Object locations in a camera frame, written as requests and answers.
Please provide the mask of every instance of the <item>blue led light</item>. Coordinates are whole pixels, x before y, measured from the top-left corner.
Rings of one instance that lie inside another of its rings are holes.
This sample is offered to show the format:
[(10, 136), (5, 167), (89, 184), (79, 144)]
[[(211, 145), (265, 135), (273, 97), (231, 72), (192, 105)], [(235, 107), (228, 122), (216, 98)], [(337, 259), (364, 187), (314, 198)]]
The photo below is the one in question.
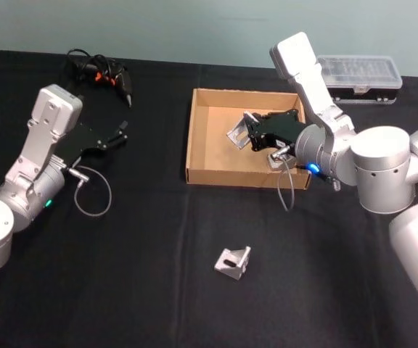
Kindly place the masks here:
[(316, 165), (315, 163), (308, 163), (308, 165), (306, 165), (306, 167), (308, 168), (308, 170), (310, 170), (313, 174), (319, 174), (320, 173), (320, 167), (318, 165)]

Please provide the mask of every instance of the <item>cardboard tray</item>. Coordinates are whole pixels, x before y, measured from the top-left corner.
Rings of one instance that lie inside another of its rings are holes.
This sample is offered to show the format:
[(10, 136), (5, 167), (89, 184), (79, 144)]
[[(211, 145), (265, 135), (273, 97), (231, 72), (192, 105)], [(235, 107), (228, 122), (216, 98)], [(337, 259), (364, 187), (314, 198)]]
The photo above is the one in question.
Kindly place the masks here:
[[(186, 174), (187, 183), (220, 186), (276, 188), (280, 173), (272, 171), (267, 156), (275, 149), (254, 152), (248, 144), (239, 150), (226, 136), (245, 110), (266, 114), (304, 108), (297, 94), (230, 91), (197, 88), (193, 90), (189, 122)], [(307, 170), (292, 170), (295, 189), (307, 189)], [(287, 175), (281, 187), (290, 188)]]

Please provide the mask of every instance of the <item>black tablecloth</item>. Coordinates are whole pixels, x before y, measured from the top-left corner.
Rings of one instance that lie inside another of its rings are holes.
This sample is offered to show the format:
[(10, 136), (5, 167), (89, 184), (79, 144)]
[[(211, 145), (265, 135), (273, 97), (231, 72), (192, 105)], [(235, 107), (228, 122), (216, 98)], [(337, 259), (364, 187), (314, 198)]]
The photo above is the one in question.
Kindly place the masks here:
[[(62, 60), (0, 52), (0, 184)], [(361, 209), (354, 188), (314, 181), (286, 214), (273, 190), (185, 184), (192, 89), (289, 91), (274, 70), (127, 65), (132, 110), (112, 91), (83, 91), (83, 122), (129, 121), (124, 148), (86, 161), (110, 180), (112, 208), (82, 215), (67, 180), (14, 237), (0, 271), (0, 347), (418, 348), (418, 294), (390, 247), (390, 218)], [(358, 131), (418, 129), (418, 78), (403, 82), (392, 106), (344, 107)], [(100, 209), (104, 189), (88, 187), (80, 201)], [(241, 281), (213, 270), (223, 248), (246, 245)]]

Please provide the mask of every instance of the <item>black table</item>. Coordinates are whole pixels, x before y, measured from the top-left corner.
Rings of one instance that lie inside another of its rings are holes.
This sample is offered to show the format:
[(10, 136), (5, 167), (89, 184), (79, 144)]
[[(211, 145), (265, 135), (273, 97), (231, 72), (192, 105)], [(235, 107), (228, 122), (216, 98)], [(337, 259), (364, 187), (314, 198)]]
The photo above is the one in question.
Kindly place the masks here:
[[(38, 90), (63, 57), (0, 51), (0, 184)], [(416, 347), (418, 294), (389, 244), (389, 217), (356, 190), (314, 181), (284, 213), (273, 190), (188, 186), (192, 89), (290, 91), (274, 70), (127, 61), (133, 109), (85, 89), (82, 121), (129, 121), (126, 147), (88, 164), (114, 197), (103, 218), (73, 204), (75, 181), (13, 239), (0, 271), (0, 347)], [(392, 106), (349, 106), (358, 130), (418, 129), (418, 78)], [(99, 181), (80, 196), (99, 209)], [(236, 282), (222, 249), (253, 248)]]

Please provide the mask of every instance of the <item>open cardboard box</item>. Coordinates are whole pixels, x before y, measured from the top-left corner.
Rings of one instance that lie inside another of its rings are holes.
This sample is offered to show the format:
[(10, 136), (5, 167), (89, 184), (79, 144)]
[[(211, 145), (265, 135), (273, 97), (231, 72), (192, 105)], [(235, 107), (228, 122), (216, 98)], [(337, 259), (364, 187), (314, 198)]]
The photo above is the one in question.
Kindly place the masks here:
[[(239, 150), (226, 136), (245, 110), (266, 114), (304, 108), (297, 94), (230, 91), (197, 88), (193, 90), (187, 149), (187, 183), (221, 186), (275, 188), (280, 172), (269, 167), (267, 156), (275, 149), (254, 152), (249, 143)], [(295, 189), (307, 189), (307, 170), (291, 170)], [(287, 176), (281, 187), (290, 188)]]

